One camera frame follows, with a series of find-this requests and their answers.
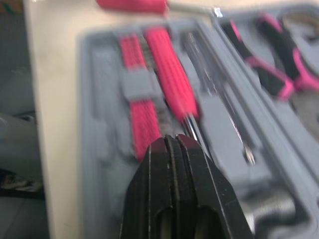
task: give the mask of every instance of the gray plastic tool case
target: gray plastic tool case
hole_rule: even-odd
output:
[[[147,27],[158,25],[166,26],[170,33],[203,112],[200,124],[209,149],[216,155],[217,166],[233,185],[238,198],[282,185],[296,201],[297,215],[290,224],[265,229],[258,237],[319,238],[319,143],[289,102],[274,99],[261,87],[255,72],[245,65],[220,26],[223,21],[234,19],[251,51],[275,64],[276,56],[256,31],[254,18],[261,11],[279,16],[294,10],[319,16],[316,5],[282,5],[256,11],[224,12],[223,18],[212,17],[213,26],[200,18],[179,19],[106,29],[82,37],[81,177],[85,238],[119,237],[126,189],[139,165],[133,150],[130,99],[152,97],[157,107],[166,110],[154,73],[128,72],[119,45],[121,36],[142,34]],[[215,72],[213,79],[222,83],[237,127],[252,146],[256,159],[253,166],[243,156],[242,142],[221,99],[202,90],[182,44],[183,34],[190,31],[200,36],[205,59]],[[298,33],[293,37],[306,60],[319,71],[319,41],[311,45]],[[317,113],[318,105],[313,109]],[[167,116],[173,134],[183,133],[175,117],[170,112]]]

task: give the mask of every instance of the red handle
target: red handle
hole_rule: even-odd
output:
[[[166,12],[166,0],[96,0],[101,8],[123,11],[154,12],[164,14]]]
[[[175,54],[167,30],[163,27],[147,30],[146,41],[153,54],[166,101],[178,121],[183,122],[189,114],[198,118],[194,92]]]
[[[139,38],[134,34],[121,38],[123,61],[126,68],[146,68]],[[161,137],[154,103],[151,99],[130,102],[131,126],[136,157],[144,158],[148,146]]]

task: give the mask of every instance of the black tool handle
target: black tool handle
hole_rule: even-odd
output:
[[[250,52],[243,42],[234,21],[231,20],[223,24],[222,28],[244,61],[257,71],[260,84],[269,94],[281,100],[287,100],[294,91],[291,79]]]
[[[298,90],[319,90],[319,78],[306,64],[299,48],[281,22],[269,14],[262,14],[256,21],[258,30],[269,41]]]

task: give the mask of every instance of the tool kit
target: tool kit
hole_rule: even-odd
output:
[[[319,7],[195,11],[81,38],[85,238],[319,238]]]

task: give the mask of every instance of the white table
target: white table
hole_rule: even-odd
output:
[[[175,0],[236,8],[283,0]],[[92,28],[133,24],[154,15],[100,9],[93,0],[26,0],[25,12],[39,117],[42,168],[52,239],[82,238],[79,175],[77,36]]]

